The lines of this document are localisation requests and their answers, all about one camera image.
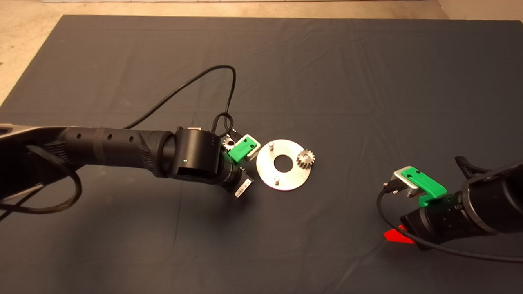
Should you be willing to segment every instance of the small gear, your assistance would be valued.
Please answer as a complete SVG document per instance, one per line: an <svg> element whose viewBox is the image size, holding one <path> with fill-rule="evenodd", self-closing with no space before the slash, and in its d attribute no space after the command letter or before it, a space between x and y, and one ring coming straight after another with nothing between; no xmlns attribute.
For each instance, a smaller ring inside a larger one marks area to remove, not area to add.
<svg viewBox="0 0 523 294"><path fill-rule="evenodd" d="M309 168L314 163L315 159L316 157L314 157L312 151L304 149L300 154L298 154L296 162L301 168Z"/></svg>
<svg viewBox="0 0 523 294"><path fill-rule="evenodd" d="M227 137L225 137L225 139L223 139L222 144L225 147L225 150L230 151L231 149L234 148L235 142L231 138L231 136L227 135Z"/></svg>

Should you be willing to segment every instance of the center hole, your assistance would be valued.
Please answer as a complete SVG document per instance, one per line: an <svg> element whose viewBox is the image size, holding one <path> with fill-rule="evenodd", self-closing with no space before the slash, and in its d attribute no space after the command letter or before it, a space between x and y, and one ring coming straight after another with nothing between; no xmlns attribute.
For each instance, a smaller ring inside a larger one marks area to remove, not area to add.
<svg viewBox="0 0 523 294"><path fill-rule="evenodd" d="M292 169L293 162L287 155L279 155L274 159L274 167L281 173L286 173Z"/></svg>

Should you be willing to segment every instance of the dark table cover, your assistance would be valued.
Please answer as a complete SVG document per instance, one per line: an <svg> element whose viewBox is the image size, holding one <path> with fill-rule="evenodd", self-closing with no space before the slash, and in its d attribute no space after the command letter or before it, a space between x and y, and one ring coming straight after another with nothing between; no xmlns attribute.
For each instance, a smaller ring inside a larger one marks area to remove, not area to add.
<svg viewBox="0 0 523 294"><path fill-rule="evenodd" d="M276 191L250 163L255 184L233 201L145 170L84 167L73 208L0 223L0 293L522 292L520 265L384 241L375 207L405 165L455 191L455 155L489 168L523 157L518 21L64 16L0 121L121 128L222 63L238 71L238 131L311 149L309 180ZM139 128L209 128L229 86L229 72L212 73ZM384 205L397 220L416 200ZM521 234L447 243L505 255L522 244Z"/></svg>

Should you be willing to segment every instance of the green 3d-printed part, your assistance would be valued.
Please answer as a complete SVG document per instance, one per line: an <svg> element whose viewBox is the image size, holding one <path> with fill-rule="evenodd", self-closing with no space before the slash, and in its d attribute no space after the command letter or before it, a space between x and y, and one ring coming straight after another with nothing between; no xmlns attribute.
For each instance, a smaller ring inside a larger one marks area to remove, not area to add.
<svg viewBox="0 0 523 294"><path fill-rule="evenodd" d="M432 200L438 199L447 193L444 186L418 171L415 167L402 171L401 175L427 193L419 198L420 207L427 206Z"/></svg>
<svg viewBox="0 0 523 294"><path fill-rule="evenodd" d="M254 142L249 136L246 136L243 141L238 142L238 144L229 151L229 156L234 162L238 163L256 146L258 146L258 144L256 144L256 142Z"/></svg>

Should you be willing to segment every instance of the red marker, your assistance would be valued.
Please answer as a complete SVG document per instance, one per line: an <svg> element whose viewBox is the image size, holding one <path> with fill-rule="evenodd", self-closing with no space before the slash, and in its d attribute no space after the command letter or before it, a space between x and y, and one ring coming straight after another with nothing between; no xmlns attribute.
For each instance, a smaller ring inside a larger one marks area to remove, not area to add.
<svg viewBox="0 0 523 294"><path fill-rule="evenodd" d="M400 224L400 229L406 231L404 225ZM385 239L389 242L400 242L400 243L407 243L407 244L414 244L414 241L412 241L410 238L405 237L400 232L398 232L396 229L392 229L389 231L386 231L384 234Z"/></svg>

